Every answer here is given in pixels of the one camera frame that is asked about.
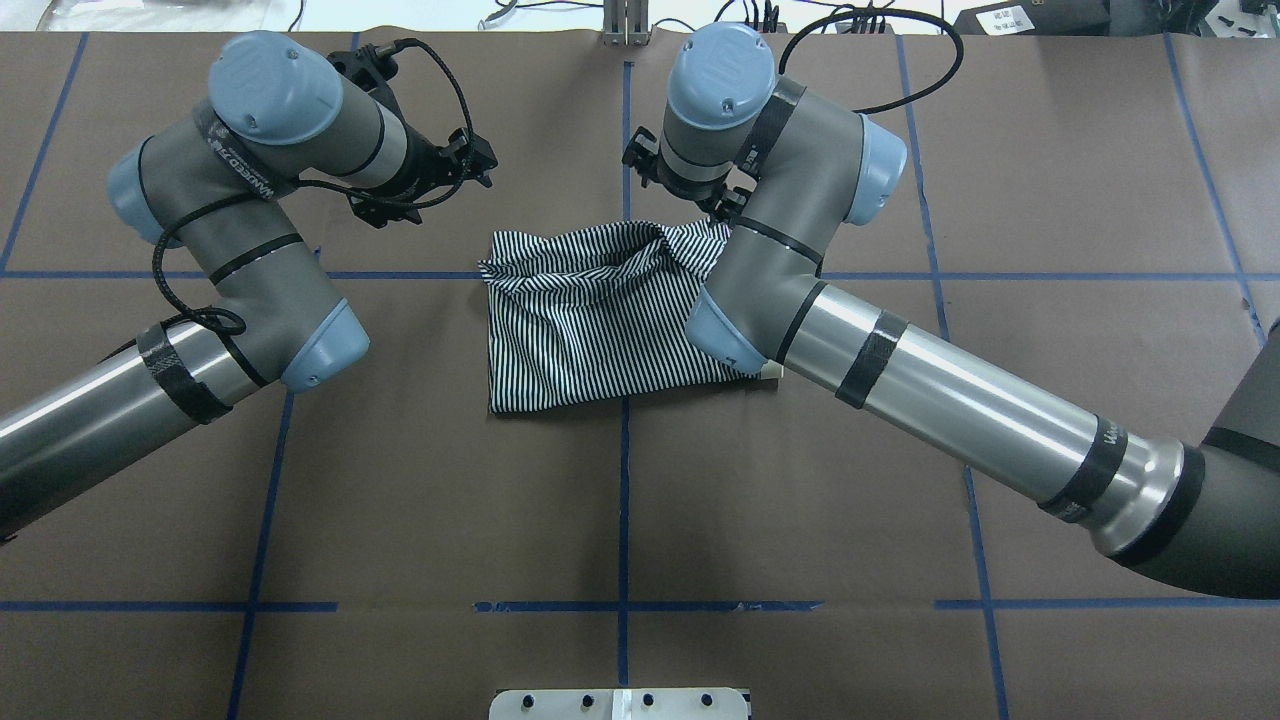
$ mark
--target black tape band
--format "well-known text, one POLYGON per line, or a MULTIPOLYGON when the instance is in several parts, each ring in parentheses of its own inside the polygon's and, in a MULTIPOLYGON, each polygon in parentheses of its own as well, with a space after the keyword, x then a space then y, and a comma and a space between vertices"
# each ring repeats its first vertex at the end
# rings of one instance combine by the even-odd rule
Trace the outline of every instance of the black tape band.
POLYGON ((346 173, 334 173, 333 177, 335 177, 335 178, 349 177, 349 176, 353 176, 353 174, 358 173, 360 170, 364 170, 365 168, 367 168, 370 164, 372 164, 374 160, 378 159, 378 154, 383 151, 383 141, 384 140, 387 140, 387 118, 383 117, 383 111, 379 110, 378 111, 378 143, 374 145, 374 151, 369 154, 369 158, 365 158, 364 163, 361 163, 360 165, 356 165, 356 169, 348 170, 346 173))
POLYGON ((764 167, 764 160, 773 151, 773 145, 782 135, 782 128, 791 119, 791 113, 800 102, 804 90, 803 85, 795 85, 786 79, 778 82, 773 88, 773 95, 769 96, 760 114, 755 118, 755 124, 751 126, 746 142, 742 143, 737 158, 733 159, 733 164, 744 173, 756 179, 760 178, 760 168, 764 167))
POLYGON ((1225 450, 1231 455, 1262 465, 1272 473, 1280 474, 1280 447, 1253 436, 1229 430, 1226 428, 1210 428, 1204 436, 1204 445, 1225 450))
POLYGON ((209 149, 214 151, 230 172, 236 173, 244 184, 259 195, 262 200, 279 200, 297 190, 293 181, 276 173, 270 165, 257 159, 246 146, 238 135, 227 127, 227 123, 218 117, 214 106, 205 100, 191 113, 209 149))
POLYGON ((1084 461, 1062 489, 1039 509, 1064 523, 1079 523, 1093 511, 1093 503, 1107 492, 1124 461, 1129 447, 1129 433, 1124 428, 1094 415, 1098 427, 1093 445, 1084 454, 1084 461))
POLYGON ((282 247, 288 247, 294 242, 302 242, 302 236, 300 236, 298 233, 282 234, 275 240, 269 240, 262 245, 259 245, 257 247, 246 250, 244 252, 241 252, 236 258, 232 258, 230 260, 224 263, 221 268, 218 268, 212 273, 209 273, 209 282, 218 284, 224 279, 227 279, 228 275, 230 275, 236 270, 239 270, 244 265, 248 265, 255 260, 261 260, 262 258, 266 258, 268 255, 275 252, 276 250, 282 247))
POLYGON ((219 334, 218 340, 223 341, 223 347, 227 348, 227 354, 230 355, 232 360, 234 360, 236 364, 241 366, 241 370, 244 372, 244 377, 253 380, 253 384, 256 384, 257 387, 266 387, 271 384, 266 378, 262 377, 262 373, 259 373, 257 368, 255 368, 253 364, 248 361, 248 357, 244 356, 244 352, 242 352, 239 346, 236 345, 233 336, 219 334))
POLYGON ((209 386, 191 377, 178 351, 169 343, 169 334, 159 324, 138 336, 138 355, 160 389, 196 423, 207 425, 232 411, 209 386))
POLYGON ((827 283, 818 281, 814 283, 813 288, 809 290, 809 295, 805 296, 804 302, 800 304, 800 309, 796 310, 795 318, 791 318, 791 325, 787 327, 787 334, 782 336, 782 345, 778 346, 778 356, 776 360, 778 364, 786 363, 787 351, 791 350, 791 342, 796 338, 796 333, 800 332, 800 324, 804 323, 804 316, 809 314, 809 309, 813 307, 813 301, 818 300, 822 295, 823 288, 827 283))
POLYGON ((795 250, 796 252, 813 260, 814 265, 822 264, 822 255, 818 255, 818 252, 813 247, 809 247, 808 245, 800 242, 799 240, 791 237, 785 232, 776 231, 764 223, 759 223, 753 220, 751 218, 744 218, 744 217, 739 217, 736 220, 733 220, 733 224, 744 227, 750 231, 755 231, 763 234, 764 237, 773 240, 780 245, 786 246, 788 250, 795 250))
POLYGON ((1156 557, 1183 529, 1187 518, 1196 509, 1201 487, 1204 484, 1204 456, 1194 447, 1183 446, 1183 473, 1174 487, 1174 495, 1156 521, 1133 544, 1110 556, 1125 568, 1142 565, 1156 557))
POLYGON ((888 359, 897 350, 902 333, 906 332, 908 322, 888 310, 881 310, 881 316, 876 320, 872 333, 863 341, 858 350, 858 357, 845 373, 845 382, 836 389, 836 398, 858 407, 867 404, 876 382, 888 365, 888 359))

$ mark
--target striped cloth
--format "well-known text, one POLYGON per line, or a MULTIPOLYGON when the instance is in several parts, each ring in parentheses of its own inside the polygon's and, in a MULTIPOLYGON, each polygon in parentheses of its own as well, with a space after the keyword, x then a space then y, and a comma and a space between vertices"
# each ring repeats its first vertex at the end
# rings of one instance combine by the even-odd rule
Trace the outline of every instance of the striped cloth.
POLYGON ((489 284, 489 410, 745 378, 685 340, 728 228, 612 223, 557 237, 499 231, 489 284))

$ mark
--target metal bracket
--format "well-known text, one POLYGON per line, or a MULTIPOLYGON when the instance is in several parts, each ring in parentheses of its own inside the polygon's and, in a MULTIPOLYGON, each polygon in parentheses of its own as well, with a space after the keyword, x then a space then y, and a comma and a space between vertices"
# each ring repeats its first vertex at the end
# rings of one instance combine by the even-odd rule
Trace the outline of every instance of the metal bracket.
POLYGON ((506 691, 489 720, 750 720, 750 697, 731 688, 506 691))
POLYGON ((649 0, 604 0, 604 45, 649 45, 649 0))

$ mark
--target blue tape grid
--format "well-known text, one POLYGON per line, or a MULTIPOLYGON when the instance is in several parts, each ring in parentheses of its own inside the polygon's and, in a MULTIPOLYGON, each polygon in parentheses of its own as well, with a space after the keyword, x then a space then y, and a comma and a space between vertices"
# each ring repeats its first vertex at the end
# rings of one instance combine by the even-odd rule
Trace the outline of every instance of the blue tape grid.
MULTIPOLYGON (((902 81, 902 96, 911 95, 911 77, 906 64, 906 46, 902 36, 896 35, 897 67, 902 81)), ((924 227, 929 274, 933 284, 933 302, 938 314, 938 329, 942 340, 951 341, 951 327, 947 323, 946 300, 942 295, 942 269, 938 265, 937 243, 933 236, 933 215, 929 213, 929 200, 924 192, 924 163, 920 159, 920 138, 915 126, 915 104, 906 105, 906 127, 911 143, 911 161, 915 169, 915 191, 920 201, 920 223, 924 227)), ((1000 720, 1009 720, 1009 697, 1005 692, 1004 662, 1000 659, 1000 637, 996 630, 996 611, 991 603, 991 580, 987 577, 987 552, 982 539, 982 518, 978 512, 978 495, 973 487, 973 473, 966 466, 963 473, 965 493, 969 500, 969 534, 973 541, 974 566, 978 571, 978 594, 983 624, 987 630, 987 657, 991 662, 991 679, 996 693, 996 708, 1000 720)))
MULTIPOLYGON (((54 111, 49 118, 49 126, 45 129, 45 136, 41 140, 40 150, 36 152, 36 160, 32 164, 31 174, 27 178, 27 184, 23 188, 22 197, 18 202, 18 209, 14 214, 13 223, 9 227, 9 234, 5 238, 4 249, 0 250, 0 279, 133 279, 133 278, 150 278, 148 272, 91 272, 91 270, 73 270, 73 272, 42 272, 42 270, 9 270, 9 259, 13 255, 14 243, 19 233, 22 232, 22 222, 27 215, 27 208, 31 204, 32 193, 35 192, 36 183, 40 179, 40 172, 44 168, 45 158, 49 154, 49 147, 52 143, 54 135, 58 131, 58 123, 61 119, 63 109, 67 106, 67 99, 70 95, 72 86, 76 82, 76 76, 79 72, 81 61, 84 58, 84 50, 88 46, 90 36, 88 33, 81 33, 79 42, 76 46, 76 54, 72 58, 70 67, 67 70, 67 78, 63 82, 61 91, 58 96, 58 102, 54 106, 54 111)), ((352 35, 352 49, 358 45, 360 33, 352 35)), ((457 273, 392 273, 397 277, 413 277, 415 279, 449 279, 457 273)), ((175 272, 169 273, 173 278, 186 278, 186 279, 198 279, 204 275, 200 273, 191 272, 175 272)), ((352 277, 381 277, 380 273, 334 273, 335 277, 352 275, 352 277)), ((230 701, 228 702, 227 717, 233 720, 239 714, 239 698, 244 688, 244 675, 248 666, 250 644, 253 634, 253 621, 260 612, 265 614, 332 614, 338 611, 337 602, 262 602, 260 600, 262 591, 262 575, 266 568, 266 550, 270 541, 271 532, 271 518, 275 514, 275 500, 279 491, 280 473, 284 466, 284 443, 289 432, 289 421, 293 416, 293 396, 287 395, 284 400, 284 407, 280 414, 280 427, 276 436, 275 455, 271 464, 271 474, 268 484, 266 502, 262 510, 262 523, 259 528, 257 551, 253 560, 253 570, 250 582, 250 594, 248 600, 244 602, 182 602, 182 601, 0 601, 0 612, 215 612, 225 614, 234 612, 243 615, 243 625, 241 630, 241 646, 236 661, 236 669, 232 678, 232 691, 230 701)))
MULTIPOLYGON (((916 178, 916 192, 920 202, 920 220, 927 237, 927 252, 929 259, 928 273, 893 273, 893 272, 829 272, 823 277, 827 279, 849 281, 928 281, 934 291, 934 302, 938 314, 938 324, 943 338, 950 340, 950 328, 946 318, 946 307, 942 295, 942 282, 1037 282, 1037 281, 1068 281, 1068 282, 1234 282, 1239 286, 1247 304, 1249 305, 1251 322, 1254 334, 1260 342, 1265 341, 1262 324, 1253 306, 1249 282, 1280 282, 1280 273, 1247 273, 1243 269, 1239 251, 1234 236, 1226 222, 1217 187, 1208 169, 1199 135, 1187 102, 1183 90, 1181 74, 1178 67, 1170 36, 1165 36, 1165 51, 1170 64, 1170 73, 1178 96, 1179 109, 1187 126, 1188 138, 1196 154, 1197 163, 1204 179, 1206 191, 1213 206, 1213 213, 1222 233, 1222 240, 1231 260, 1233 273, 947 273, 938 264, 937 246, 933 234, 933 222, 928 208, 928 197, 924 191, 924 170, 920 159, 919 136, 915 122, 915 109, 906 106, 908 127, 910 135, 913 165, 916 178)), ((905 94, 910 92, 910 76, 902 38, 897 37, 899 65, 905 94)), ((0 250, 0 279, 147 279, 150 272, 146 270, 9 270, 8 263, 13 254, 14 243, 20 233, 22 222, 26 217, 32 193, 44 167, 45 158, 52 142, 59 120, 70 94, 81 60, 83 59, 88 35, 81 33, 74 56, 67 72, 67 78, 59 94, 58 102, 50 117, 49 126, 37 151, 27 184, 18 204, 17 213, 9 228, 3 250, 0 250)), ((360 33, 352 33, 351 47, 360 45, 360 33)), ((632 63, 623 63, 622 86, 622 140, 630 138, 631 129, 631 73, 632 63)), ((631 217, 631 182, 630 173, 622 170, 622 213, 625 219, 631 217)), ((475 281, 480 279, 476 272, 330 272, 335 279, 392 279, 392 281, 475 281)), ((204 274, 196 272, 173 272, 169 277, 178 279, 204 279, 204 274)), ((275 511, 275 501, 279 489, 280 474, 283 471, 284 445, 288 437, 293 410, 293 396, 285 397, 282 410, 280 425, 276 438, 275 456, 268 496, 262 512, 262 523, 259 530, 257 552, 252 570, 250 597, 246 602, 182 602, 182 601, 0 601, 0 612, 214 612, 214 614, 243 614, 243 626, 241 634, 241 647, 233 675, 230 702, 228 705, 228 719, 238 716, 239 700, 243 691, 244 676, 248 666, 253 624, 257 614, 332 614, 338 611, 337 602, 262 602, 260 601, 262 577, 266 565, 266 552, 270 538, 271 519, 275 511)), ((627 657, 627 623, 632 612, 813 612, 822 606, 820 601, 634 601, 630 597, 630 398, 622 401, 622 430, 621 430, 621 468, 620 468, 620 524, 618 524, 618 601, 604 602, 476 602, 474 610, 481 614, 506 612, 616 612, 618 618, 618 682, 626 687, 628 683, 628 657, 627 657)), ((987 629, 988 651, 992 665, 992 679, 997 698, 1000 717, 1009 717, 1009 703, 1004 687, 1004 674, 1000 660, 998 635, 996 632, 995 611, 1055 611, 1055 610, 1161 610, 1161 609, 1276 609, 1280 601, 1247 601, 1215 597, 1153 597, 1153 598, 1027 598, 1027 600, 997 600, 991 597, 989 578, 987 574, 986 553, 983 548, 983 536, 977 496, 973 487, 973 473, 964 469, 964 483, 969 500, 970 534, 974 546, 974 561, 979 582, 979 598, 977 600, 938 600, 933 603, 934 610, 950 611, 980 611, 987 629)))

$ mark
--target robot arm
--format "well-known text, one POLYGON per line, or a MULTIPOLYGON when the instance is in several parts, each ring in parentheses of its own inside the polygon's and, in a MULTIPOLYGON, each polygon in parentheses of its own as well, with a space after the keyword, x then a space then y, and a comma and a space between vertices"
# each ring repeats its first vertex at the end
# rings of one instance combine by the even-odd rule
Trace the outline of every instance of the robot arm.
POLYGON ((365 354, 360 320, 274 200, 315 168, 365 188, 352 209, 383 227, 421 222, 408 202, 435 187, 488 184, 497 160, 483 138, 460 129, 438 147, 399 115, 385 78, 396 70, 390 55, 415 42, 326 60, 278 33, 237 36, 193 117, 111 169, 116 213, 152 243, 211 202, 246 191, 260 199, 173 236, 243 328, 207 314, 152 325, 134 350, 0 418, 0 539, 259 388, 279 379, 303 392, 365 354))
POLYGON ((1156 580, 1280 597, 1280 327, 1197 448, 1142 438, 818 279, 841 222, 870 222, 901 140, 777 77, 754 31, 717 23, 682 47, 662 140, 623 161, 733 231, 686 325, 745 373, 792 368, 1088 529, 1156 580), (758 179, 728 191, 736 164, 758 179))

